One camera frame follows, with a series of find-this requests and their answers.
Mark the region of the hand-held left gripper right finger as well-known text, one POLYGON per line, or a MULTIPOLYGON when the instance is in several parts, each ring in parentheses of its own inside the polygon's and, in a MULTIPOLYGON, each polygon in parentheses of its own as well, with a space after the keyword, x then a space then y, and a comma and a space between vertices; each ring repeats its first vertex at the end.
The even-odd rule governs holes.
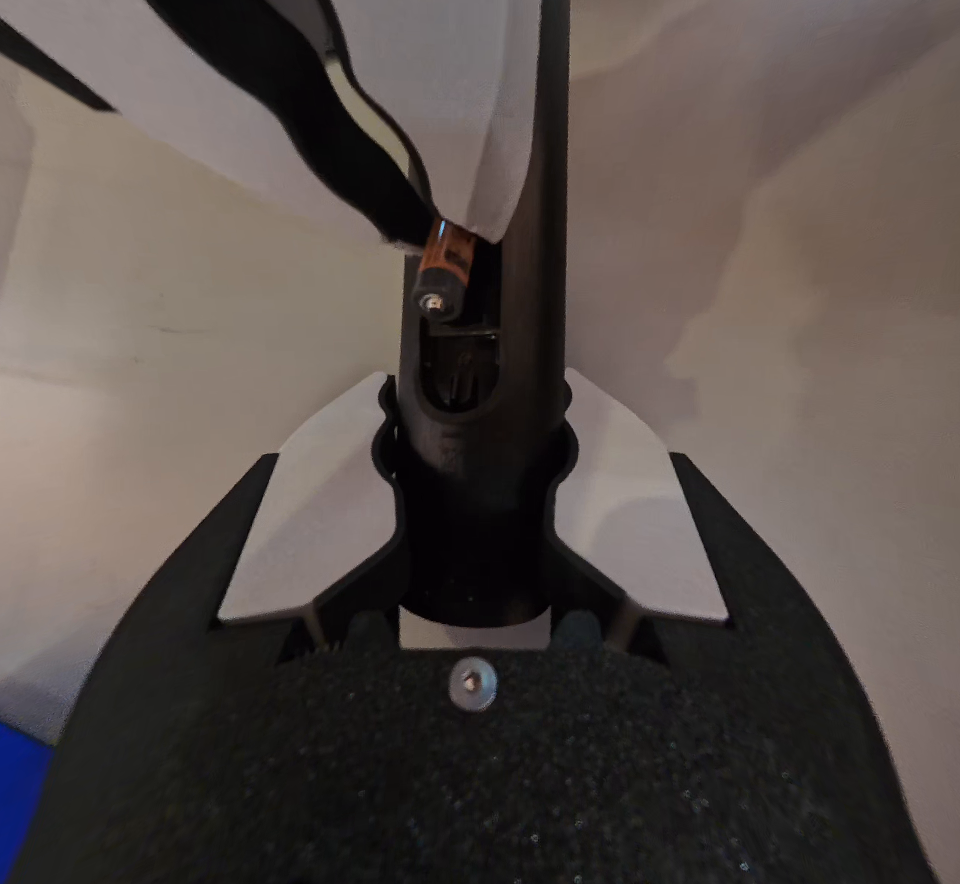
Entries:
POLYGON ((572 367, 565 429, 570 470, 556 484, 551 535, 612 646, 630 646, 643 621, 725 628, 729 612, 678 471, 660 437, 572 367))

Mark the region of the grey desk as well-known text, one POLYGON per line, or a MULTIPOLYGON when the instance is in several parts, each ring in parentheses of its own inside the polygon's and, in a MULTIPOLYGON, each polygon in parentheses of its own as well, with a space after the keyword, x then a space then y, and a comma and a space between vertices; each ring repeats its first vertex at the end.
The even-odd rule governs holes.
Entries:
MULTIPOLYGON (((574 0, 567 362, 831 622, 958 830, 958 0, 574 0)), ((136 592, 399 353, 399 255, 2 59, 2 720, 54 741, 136 592)))

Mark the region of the orange battery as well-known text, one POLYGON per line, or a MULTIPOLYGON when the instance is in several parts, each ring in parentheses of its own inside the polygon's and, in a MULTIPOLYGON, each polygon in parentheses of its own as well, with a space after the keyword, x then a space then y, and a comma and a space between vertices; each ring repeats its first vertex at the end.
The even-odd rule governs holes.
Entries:
POLYGON ((411 300, 421 317, 444 324, 462 314, 476 249, 473 233, 437 218, 420 258, 411 300))

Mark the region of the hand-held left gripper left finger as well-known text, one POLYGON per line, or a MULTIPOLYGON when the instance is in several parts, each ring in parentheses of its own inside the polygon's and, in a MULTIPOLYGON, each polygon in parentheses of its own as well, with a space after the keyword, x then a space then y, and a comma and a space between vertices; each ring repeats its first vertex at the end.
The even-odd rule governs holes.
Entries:
POLYGON ((225 626, 303 620, 317 643, 346 635, 349 576, 389 547, 398 499, 377 463, 390 427, 391 376, 370 373, 302 423, 279 448, 217 612, 225 626))

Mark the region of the black remote control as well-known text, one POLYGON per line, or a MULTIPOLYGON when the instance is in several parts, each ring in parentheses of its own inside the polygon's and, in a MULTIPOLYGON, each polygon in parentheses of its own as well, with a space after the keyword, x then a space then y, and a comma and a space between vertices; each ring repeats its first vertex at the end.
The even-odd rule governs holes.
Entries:
POLYGON ((563 423, 570 0, 540 0, 532 150, 498 244, 479 243, 466 323, 401 326, 396 479, 411 575, 401 605, 452 626, 546 611, 549 489, 563 423))

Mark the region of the blue plastic bin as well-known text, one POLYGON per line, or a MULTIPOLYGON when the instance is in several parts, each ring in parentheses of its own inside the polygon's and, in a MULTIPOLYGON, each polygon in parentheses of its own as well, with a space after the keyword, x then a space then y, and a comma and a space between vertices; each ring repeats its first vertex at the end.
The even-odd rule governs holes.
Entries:
POLYGON ((6 882, 36 812, 53 748, 1 723, 1 882, 6 882))

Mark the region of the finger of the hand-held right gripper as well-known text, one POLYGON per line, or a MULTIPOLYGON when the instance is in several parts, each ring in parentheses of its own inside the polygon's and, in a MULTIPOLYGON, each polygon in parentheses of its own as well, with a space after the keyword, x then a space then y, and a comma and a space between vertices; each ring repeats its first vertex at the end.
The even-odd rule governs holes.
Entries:
POLYGON ((435 211, 263 0, 2 0, 2 19, 125 120, 264 200, 421 249, 435 211))
POLYGON ((410 139, 444 218, 499 242, 522 195, 542 0, 330 0, 354 77, 410 139))

